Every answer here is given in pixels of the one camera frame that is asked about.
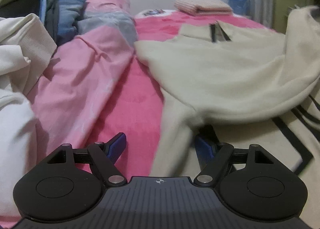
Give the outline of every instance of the silver screw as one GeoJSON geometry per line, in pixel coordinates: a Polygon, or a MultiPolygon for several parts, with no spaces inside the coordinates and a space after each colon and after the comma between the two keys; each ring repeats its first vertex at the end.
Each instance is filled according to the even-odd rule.
{"type": "Polygon", "coordinates": [[[209,183],[212,181],[212,177],[209,175],[200,175],[197,180],[201,183],[209,183]]]}
{"type": "Polygon", "coordinates": [[[124,181],[124,177],[119,175],[113,175],[108,180],[112,184],[119,184],[124,181]]]}

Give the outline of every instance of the gray gripper base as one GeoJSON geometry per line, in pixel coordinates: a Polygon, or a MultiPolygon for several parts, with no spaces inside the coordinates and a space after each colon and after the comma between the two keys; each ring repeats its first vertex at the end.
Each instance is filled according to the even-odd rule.
{"type": "Polygon", "coordinates": [[[187,177],[133,177],[110,188],[88,213],[72,221],[42,224],[21,220],[15,229],[309,229],[298,218],[260,223],[242,218],[220,203],[210,188],[187,177]]]}

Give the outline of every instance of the bed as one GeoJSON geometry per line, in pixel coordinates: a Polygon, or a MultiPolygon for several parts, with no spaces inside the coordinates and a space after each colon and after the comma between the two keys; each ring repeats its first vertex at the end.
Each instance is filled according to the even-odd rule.
{"type": "MultiPolygon", "coordinates": [[[[116,167],[128,180],[148,176],[160,139],[164,99],[159,84],[135,55],[135,35],[139,40],[165,41],[176,36],[184,23],[205,26],[217,20],[265,28],[237,15],[194,17],[168,10],[164,16],[133,18],[129,4],[129,0],[87,0],[88,17],[78,25],[83,34],[58,47],[28,94],[38,119],[38,162],[62,143],[84,148],[124,132],[127,148],[116,167]]],[[[88,165],[80,168],[90,172],[88,165]]],[[[1,217],[0,225],[11,227],[18,219],[1,217]]]]}

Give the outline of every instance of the ribbed gray panel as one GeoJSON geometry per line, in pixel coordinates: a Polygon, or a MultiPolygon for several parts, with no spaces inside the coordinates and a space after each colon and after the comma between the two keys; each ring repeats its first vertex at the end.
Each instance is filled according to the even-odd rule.
{"type": "Polygon", "coordinates": [[[107,190],[101,202],[73,221],[41,224],[24,219],[15,229],[310,229],[292,218],[278,223],[246,220],[223,206],[214,191],[188,178],[133,177],[107,190]]]}

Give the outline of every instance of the triangular cutout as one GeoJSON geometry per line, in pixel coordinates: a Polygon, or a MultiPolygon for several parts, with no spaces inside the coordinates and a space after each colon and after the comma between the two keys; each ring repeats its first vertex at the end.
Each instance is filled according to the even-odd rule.
{"type": "Polygon", "coordinates": [[[57,154],[55,154],[52,159],[48,161],[48,164],[66,163],[66,161],[66,151],[61,150],[57,154]]]}
{"type": "Polygon", "coordinates": [[[260,151],[256,151],[254,162],[263,164],[273,164],[273,162],[269,160],[268,157],[260,151]]]}

